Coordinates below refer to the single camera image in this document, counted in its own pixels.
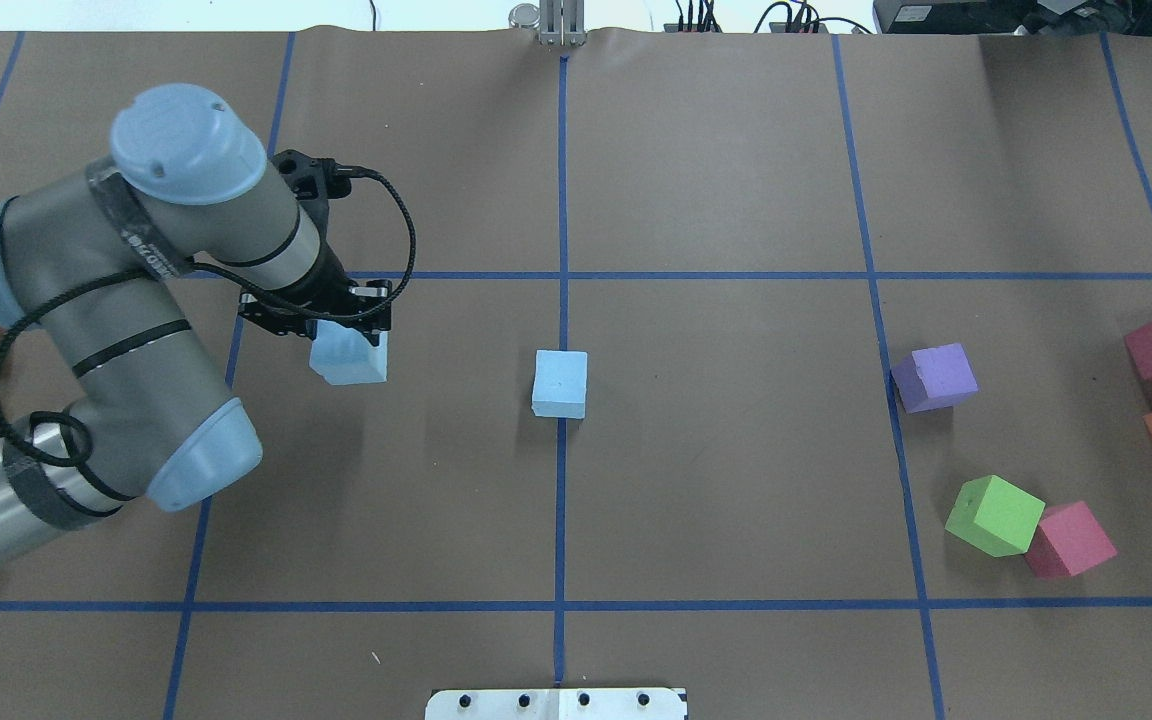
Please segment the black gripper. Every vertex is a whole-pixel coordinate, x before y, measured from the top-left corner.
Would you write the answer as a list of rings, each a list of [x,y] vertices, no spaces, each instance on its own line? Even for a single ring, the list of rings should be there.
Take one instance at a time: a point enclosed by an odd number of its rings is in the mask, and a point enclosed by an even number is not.
[[[356,295],[353,293],[356,287],[357,283],[346,274],[338,255],[323,243],[306,276],[291,286],[270,291],[278,300],[298,306],[296,311],[270,304],[252,293],[243,293],[238,297],[238,316],[247,323],[253,323],[257,327],[271,334],[278,334],[278,336],[294,334],[294,336],[314,340],[317,338],[317,319],[306,316],[306,311],[320,314],[353,316],[376,310],[376,314],[346,323],[344,327],[357,331],[369,343],[379,344],[380,333],[392,329],[392,310],[384,304],[384,301],[388,300],[389,291],[393,291],[394,287],[391,281],[367,283],[369,290],[384,291],[382,296],[376,297]]]

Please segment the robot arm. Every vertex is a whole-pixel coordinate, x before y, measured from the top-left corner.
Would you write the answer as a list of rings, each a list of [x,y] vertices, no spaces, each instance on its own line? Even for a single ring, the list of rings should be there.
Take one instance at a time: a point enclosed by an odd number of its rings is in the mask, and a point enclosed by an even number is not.
[[[238,318],[306,338],[333,386],[384,382],[410,282],[349,278],[329,202],[381,173],[268,156],[223,97],[172,83],[120,111],[109,154],[0,202],[0,564],[138,497],[179,511],[260,464],[244,406],[169,279],[238,285]]]

